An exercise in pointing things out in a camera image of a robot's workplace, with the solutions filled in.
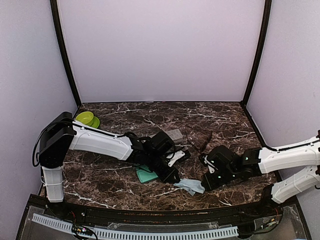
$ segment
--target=black cable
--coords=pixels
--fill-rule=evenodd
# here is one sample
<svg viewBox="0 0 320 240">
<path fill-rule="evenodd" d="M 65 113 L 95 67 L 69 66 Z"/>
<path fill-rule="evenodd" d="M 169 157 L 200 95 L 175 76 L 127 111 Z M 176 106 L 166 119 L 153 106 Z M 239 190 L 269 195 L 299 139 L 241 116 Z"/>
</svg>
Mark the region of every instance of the black cable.
<svg viewBox="0 0 320 240">
<path fill-rule="evenodd" d="M 175 156 L 175 154 L 176 154 L 176 152 L 177 152 L 177 147 L 176 147 L 176 145 L 173 143 L 173 154 L 172 154 L 172 157 L 167 158 L 167 160 L 171 160 L 171 159 L 173 159 L 173 158 L 174 158 L 174 156 Z"/>
<path fill-rule="evenodd" d="M 46 206 L 46 208 L 53 214 L 53 216 L 54 217 L 56 217 L 57 219 L 59 219 L 60 221 L 62 221 L 62 222 L 71 222 L 72 223 L 72 227 L 76 227 L 76 226 L 78 226 L 79 228 L 85 228 L 88 232 L 90 232 L 92 235 L 94 235 L 94 237 L 95 237 L 95 240 L 99 240 L 99 238 L 98 238 L 98 236 L 97 236 L 97 234 L 94 232 L 94 231 L 92 231 L 89 227 L 87 227 L 87 226 L 83 226 L 83 225 L 80 225 L 80 224 L 76 224 L 76 216 L 75 216 L 75 214 L 72 212 L 72 211 L 70 211 L 69 213 L 68 213 L 68 215 L 71 213 L 72 215 L 73 215 L 73 221 L 71 221 L 71 220 L 67 220 L 67 219 L 63 219 L 63 218 L 61 218 L 61 217 L 58 217 L 53 211 L 52 211 L 52 209 L 49 207 L 49 205 L 45 205 Z M 89 239 L 90 237 L 83 237 L 83 236 L 80 236 L 80 235 L 78 235 L 77 234 L 77 232 L 71 232 L 72 233 L 72 235 L 74 236 L 74 234 L 77 236 L 77 238 L 78 239 L 80 239 L 80 240 L 86 240 L 86 239 Z"/>
<path fill-rule="evenodd" d="M 318 143 L 318 142 L 320 142 L 320 139 L 316 140 L 316 141 L 313 141 L 313 142 L 308 142 L 308 143 L 304 143 L 304 144 L 300 144 L 300 145 L 296 145 L 296 146 L 284 147 L 284 148 L 280 148 L 280 149 L 276 149 L 276 148 L 270 147 L 268 145 L 265 145 L 263 147 L 265 147 L 265 148 L 267 148 L 267 149 L 269 149 L 271 151 L 282 152 L 282 151 L 287 151 L 287 150 L 290 150 L 290 149 L 296 149 L 296 148 L 308 146 L 308 145 L 315 144 L 315 143 Z"/>
<path fill-rule="evenodd" d="M 185 148 L 184 146 L 180 146 L 175 150 L 175 152 L 177 153 L 177 152 L 181 151 L 184 148 Z M 169 156 L 170 154 L 173 154 L 173 153 L 174 153 L 174 151 L 168 151 L 168 152 L 165 153 L 165 156 Z"/>
<path fill-rule="evenodd" d="M 252 232 L 238 232 L 239 233 L 239 236 L 245 236 L 245 235 L 259 235 L 259 234 L 267 234 L 267 233 L 270 233 L 271 231 L 275 230 L 281 223 L 283 217 L 284 217 L 284 211 L 283 211 L 283 208 L 281 208 L 281 217 L 280 219 L 278 220 L 278 222 L 275 224 L 275 226 L 271 229 L 269 229 L 268 231 L 261 231 L 261 232 L 258 232 L 260 230 L 263 230 L 262 228 L 258 228 Z"/>
</svg>

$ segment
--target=purple wall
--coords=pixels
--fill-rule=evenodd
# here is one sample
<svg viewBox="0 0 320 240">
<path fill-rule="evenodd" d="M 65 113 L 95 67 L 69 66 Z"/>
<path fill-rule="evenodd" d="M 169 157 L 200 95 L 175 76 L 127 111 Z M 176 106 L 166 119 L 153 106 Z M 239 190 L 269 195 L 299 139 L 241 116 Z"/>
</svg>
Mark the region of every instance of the purple wall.
<svg viewBox="0 0 320 240">
<path fill-rule="evenodd" d="M 240 101 L 263 0 L 60 0 L 83 102 Z"/>
<path fill-rule="evenodd" d="M 320 129 L 320 1 L 272 2 L 248 110 L 271 146 L 304 141 Z M 297 169 L 281 171 L 286 178 Z M 320 235 L 320 191 L 298 195 L 312 239 Z"/>
<path fill-rule="evenodd" d="M 40 187 L 31 163 L 35 141 L 62 111 L 76 111 L 49 0 L 0 4 L 0 239 L 16 238 L 30 193 Z"/>
</svg>

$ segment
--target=wire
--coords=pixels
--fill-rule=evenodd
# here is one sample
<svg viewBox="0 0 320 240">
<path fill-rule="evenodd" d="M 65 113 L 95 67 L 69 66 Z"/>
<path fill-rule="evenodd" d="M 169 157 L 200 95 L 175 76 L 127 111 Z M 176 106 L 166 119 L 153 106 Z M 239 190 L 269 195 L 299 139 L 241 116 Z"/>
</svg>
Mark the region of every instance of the wire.
<svg viewBox="0 0 320 240">
<path fill-rule="evenodd" d="M 88 231 L 89 233 L 91 233 L 91 235 L 94 235 L 95 240 L 99 240 L 97 234 L 96 234 L 94 231 L 92 231 L 89 227 L 83 226 L 83 225 L 80 225 L 80 224 L 76 224 L 77 219 L 76 219 L 76 215 L 75 215 L 75 213 L 74 213 L 73 211 L 70 211 L 70 212 L 68 213 L 68 215 L 69 215 L 69 214 L 72 214 L 72 216 L 73 216 L 73 221 L 70 221 L 70 220 L 63 219 L 63 218 L 61 218 L 61 217 L 58 217 L 58 216 L 52 211 L 52 209 L 51 209 L 48 205 L 45 205 L 45 207 L 53 214 L 54 217 L 56 217 L 56 218 L 59 219 L 60 221 L 63 221 L 63 222 L 72 222 L 72 228 L 74 228 L 74 227 L 79 227 L 79 228 L 85 229 L 86 231 Z M 77 236 L 76 239 L 79 239 L 79 240 L 86 240 L 86 239 L 89 239 L 89 238 L 90 238 L 90 237 L 80 236 L 77 232 L 71 232 L 71 233 L 72 233 L 72 236 L 73 236 L 73 237 L 75 237 L 75 235 L 76 235 L 76 236 Z"/>
<path fill-rule="evenodd" d="M 320 142 L 320 139 L 316 140 L 316 141 L 313 141 L 313 142 L 308 142 L 308 143 L 304 143 L 304 144 L 300 144 L 300 145 L 296 145 L 296 146 L 284 147 L 284 148 L 280 148 L 280 149 L 276 149 L 276 148 L 270 147 L 268 145 L 264 145 L 263 147 L 265 147 L 265 148 L 267 148 L 267 149 L 269 149 L 271 151 L 282 152 L 282 151 L 287 151 L 287 150 L 290 150 L 290 149 L 296 149 L 296 148 L 300 148 L 300 147 L 303 147 L 303 146 L 308 146 L 308 145 L 315 144 L 315 143 L 318 143 L 318 142 Z"/>
<path fill-rule="evenodd" d="M 180 146 L 180 147 L 178 147 L 176 150 L 175 150 L 175 152 L 177 153 L 177 152 L 179 152 L 179 151 L 181 151 L 182 149 L 184 149 L 185 147 L 184 146 Z M 166 153 L 165 153 L 165 156 L 169 156 L 170 154 L 173 154 L 174 153 L 174 151 L 167 151 Z"/>
<path fill-rule="evenodd" d="M 173 158 L 174 158 L 174 156 L 175 156 L 175 154 L 176 154 L 176 152 L 177 152 L 177 147 L 176 147 L 176 145 L 173 143 L 173 154 L 172 154 L 172 157 L 167 158 L 167 160 L 171 160 L 171 159 L 173 159 Z"/>
<path fill-rule="evenodd" d="M 267 228 L 269 228 L 269 227 L 271 227 L 271 226 L 268 226 L 269 224 L 271 224 L 271 223 L 274 223 L 275 221 L 277 221 L 277 219 L 278 219 L 278 221 L 277 221 L 277 223 L 275 223 L 275 226 L 273 227 L 273 228 L 271 228 L 271 229 L 269 229 L 268 231 L 261 231 L 261 232 L 258 232 L 258 231 L 260 231 L 260 230 L 263 230 L 263 228 L 258 228 L 258 229 L 256 229 L 256 230 L 254 230 L 254 231 L 252 231 L 252 232 L 238 232 L 239 233 L 239 236 L 243 236 L 243 235 L 259 235 L 259 234 L 267 234 L 267 233 L 270 233 L 271 231 L 273 231 L 274 229 L 276 229 L 277 228 L 277 226 L 279 226 L 280 225 L 280 222 L 282 221 L 282 219 L 283 219 L 283 217 L 284 217 L 284 213 L 283 213 L 283 208 L 281 208 L 281 212 L 282 212 L 282 215 L 281 215 L 281 217 L 279 218 L 279 211 L 278 211 L 278 209 L 275 207 L 274 208 L 274 210 L 275 210 L 275 212 L 276 212 L 276 217 L 275 218 L 272 218 L 271 219 L 271 221 L 268 221 L 267 223 L 265 223 L 265 224 L 263 224 L 262 226 L 267 226 Z"/>
</svg>

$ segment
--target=white zip tie strip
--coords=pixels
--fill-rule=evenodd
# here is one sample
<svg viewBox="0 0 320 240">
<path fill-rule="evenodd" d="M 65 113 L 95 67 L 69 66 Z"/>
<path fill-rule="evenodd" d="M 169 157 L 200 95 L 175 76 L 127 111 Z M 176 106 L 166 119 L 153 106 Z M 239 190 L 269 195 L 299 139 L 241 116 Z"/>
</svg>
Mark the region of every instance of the white zip tie strip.
<svg viewBox="0 0 320 240">
<path fill-rule="evenodd" d="M 36 213 L 33 214 L 32 221 L 64 233 L 72 234 L 72 223 L 70 222 Z M 236 226 L 206 231 L 172 233 L 114 231 L 99 227 L 90 227 L 90 229 L 95 232 L 100 240 L 215 240 L 237 237 L 239 235 L 238 227 Z"/>
</svg>

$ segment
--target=black frame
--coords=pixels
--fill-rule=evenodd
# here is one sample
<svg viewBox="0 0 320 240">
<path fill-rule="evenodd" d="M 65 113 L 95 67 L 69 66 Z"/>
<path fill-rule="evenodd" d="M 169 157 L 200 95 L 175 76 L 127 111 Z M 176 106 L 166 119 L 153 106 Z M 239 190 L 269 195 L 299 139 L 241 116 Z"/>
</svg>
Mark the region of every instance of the black frame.
<svg viewBox="0 0 320 240">
<path fill-rule="evenodd" d="M 69 82 L 69 85 L 70 85 L 70 88 L 71 88 L 71 91 L 72 91 L 73 98 L 75 100 L 75 103 L 76 103 L 77 107 L 79 108 L 82 103 L 81 103 L 79 92 L 78 92 L 78 89 L 77 89 L 77 86 L 76 86 L 74 75 L 73 75 L 72 70 L 71 70 L 68 54 L 67 54 L 64 35 L 63 35 L 63 32 L 62 32 L 62 28 L 61 28 L 61 22 L 60 22 L 60 17 L 59 17 L 59 9 L 58 9 L 57 0 L 50 0 L 50 4 L 51 4 L 51 12 L 52 12 L 52 18 L 53 18 L 53 24 L 54 24 L 56 39 L 58 41 L 60 54 L 61 54 L 61 58 L 62 58 L 63 65 L 64 65 L 64 70 L 65 70 L 66 76 L 68 78 L 68 82 Z"/>
<path fill-rule="evenodd" d="M 245 107 L 248 104 L 252 89 L 254 87 L 254 83 L 255 83 L 255 80 L 257 77 L 262 52 L 264 50 L 264 45 L 265 45 L 266 36 L 267 36 L 268 23 L 269 23 L 269 18 L 270 18 L 270 12 L 271 12 L 271 4 L 272 4 L 272 0 L 265 0 L 258 45 L 256 47 L 256 52 L 255 52 L 255 56 L 254 56 L 254 60 L 253 60 L 253 65 L 252 65 L 249 81 L 246 86 L 246 90 L 245 90 L 243 100 L 242 100 L 242 104 Z"/>
<path fill-rule="evenodd" d="M 75 103 L 77 107 L 79 108 L 82 105 L 80 95 L 76 86 L 75 78 L 72 73 L 70 61 L 68 58 L 68 53 L 66 49 L 66 44 L 64 40 L 64 35 L 61 27 L 61 22 L 60 22 L 60 16 L 59 16 L 59 8 L 58 8 L 58 2 L 57 0 L 50 0 L 51 4 L 51 12 L 52 12 L 52 18 L 53 18 L 53 24 L 55 28 L 55 34 L 56 38 L 58 41 L 59 49 L 60 49 L 60 54 L 61 58 L 63 61 L 64 69 L 68 78 L 68 82 L 73 94 L 73 98 L 75 100 Z M 243 96 L 243 100 L 241 101 L 242 104 L 246 107 L 252 92 L 252 89 L 254 87 L 255 79 L 257 76 L 262 52 L 264 49 L 265 45 L 265 40 L 266 40 L 266 35 L 267 35 L 267 29 L 268 29 L 268 23 L 269 23 L 269 18 L 270 18 L 270 12 L 271 12 L 271 5 L 272 5 L 272 0 L 265 0 L 264 2 L 264 10 L 263 10 L 263 16 L 262 16 L 262 24 L 261 24 L 261 29 L 260 29 L 260 35 L 258 39 L 258 44 L 254 56 L 254 61 L 250 73 L 250 77 L 246 86 L 246 90 Z"/>
<path fill-rule="evenodd" d="M 48 200 L 41 196 L 31 194 L 24 209 L 19 225 L 16 240 L 20 240 L 24 224 L 30 206 L 44 209 L 44 214 L 55 217 L 47 208 Z M 218 222 L 220 226 L 232 224 L 244 229 L 254 228 L 256 216 L 247 216 L 240 212 L 250 213 L 256 208 L 259 202 L 247 203 L 237 206 L 210 208 L 203 210 L 187 211 L 137 211 L 137 210 L 116 210 L 101 207 L 84 206 L 74 203 L 60 203 L 59 208 L 67 208 L 74 212 L 77 222 L 82 225 L 94 227 L 95 225 L 107 227 L 108 223 L 140 224 L 140 225 L 185 225 L 208 222 Z M 289 198 L 283 206 L 295 204 L 300 215 L 305 235 L 311 240 L 311 235 L 306 224 L 306 219 L 296 197 Z M 271 208 L 263 217 L 273 216 L 275 213 Z"/>
<path fill-rule="evenodd" d="M 53 18 L 53 23 L 54 23 L 54 28 L 55 28 L 55 33 L 61 53 L 61 58 L 63 61 L 64 69 L 68 78 L 68 82 L 73 94 L 73 98 L 76 102 L 76 105 L 79 107 L 82 105 L 79 92 L 75 83 L 75 79 L 72 73 L 71 65 L 69 62 L 68 54 L 67 54 L 67 49 L 63 37 L 63 31 L 62 31 L 62 26 L 60 22 L 60 17 L 59 17 L 59 9 L 58 9 L 58 3 L 57 0 L 50 0 L 51 4 L 51 11 L 52 11 L 52 18 Z M 259 64 L 261 61 L 262 53 L 263 53 L 263 48 L 266 40 L 266 35 L 267 35 L 267 29 L 268 29 L 268 23 L 269 23 L 269 18 L 270 18 L 270 13 L 271 13 L 271 6 L 272 6 L 272 0 L 265 0 L 264 2 L 264 10 L 263 10 L 263 16 L 262 16 L 262 23 L 261 23 L 261 29 L 260 29 L 260 34 L 259 34 L 259 39 L 258 39 L 258 44 L 254 56 L 254 61 L 252 64 L 252 69 L 250 73 L 250 77 L 248 79 L 247 87 L 245 90 L 245 94 L 243 96 L 243 100 L 240 102 L 240 106 L 242 107 L 245 115 L 247 116 L 254 132 L 257 135 L 257 138 L 261 144 L 261 146 L 265 147 L 266 142 L 261 135 L 258 127 L 256 126 L 255 122 L 253 121 L 250 113 L 247 110 L 247 104 L 250 98 L 250 95 L 253 90 L 254 82 L 258 73 L 258 68 Z M 280 182 L 281 176 L 278 171 L 275 172 L 277 181 Z M 24 227 L 24 222 L 27 217 L 27 213 L 29 210 L 29 206 L 36 206 L 39 208 L 45 209 L 45 213 L 52 215 L 48 209 L 46 209 L 46 204 L 47 200 L 43 197 L 36 196 L 36 195 L 30 195 L 29 201 L 25 207 L 22 220 L 19 226 L 19 230 L 16 236 L 16 239 L 18 240 L 19 237 L 21 236 L 23 227 Z M 170 221 L 171 224 L 188 224 L 188 223 L 201 223 L 201 222 L 209 222 L 209 221 L 218 221 L 220 224 L 223 223 L 231 223 L 237 226 L 244 226 L 244 225 L 250 225 L 253 223 L 253 219 L 247 216 L 239 215 L 240 211 L 243 211 L 243 209 L 252 209 L 259 204 L 259 202 L 253 202 L 253 203 L 248 203 L 248 204 L 243 204 L 243 205 L 237 205 L 237 206 L 228 206 L 228 207 L 221 207 L 221 208 L 212 208 L 212 209 L 204 209 L 203 211 L 201 210 L 189 210 L 189 211 L 170 211 L 170 212 L 165 212 L 161 211 L 162 216 L 154 216 L 156 212 L 151 212 L 151 211 L 133 211 L 133 210 L 114 210 L 114 209 L 104 209 L 104 208 L 99 208 L 99 207 L 89 207 L 89 206 L 83 206 L 83 205 L 78 205 L 78 204 L 73 204 L 73 203 L 64 203 L 65 205 L 68 205 L 70 208 L 74 209 L 74 213 L 77 216 L 77 220 L 79 220 L 80 223 L 86 224 L 86 225 L 104 225 L 103 223 L 106 223 L 108 221 L 112 222 L 125 222 L 129 223 L 146 223 L 146 216 L 148 219 L 153 219 L 153 223 L 166 223 L 166 221 Z M 300 214 L 303 227 L 307 236 L 307 239 L 311 240 L 311 235 L 304 217 L 304 214 L 302 212 L 301 206 L 298 202 L 298 199 L 296 196 L 291 197 L 288 199 L 285 203 L 284 206 L 290 205 L 290 204 L 296 204 L 298 212 Z M 208 212 L 208 214 L 199 214 L 200 212 Z"/>
</svg>

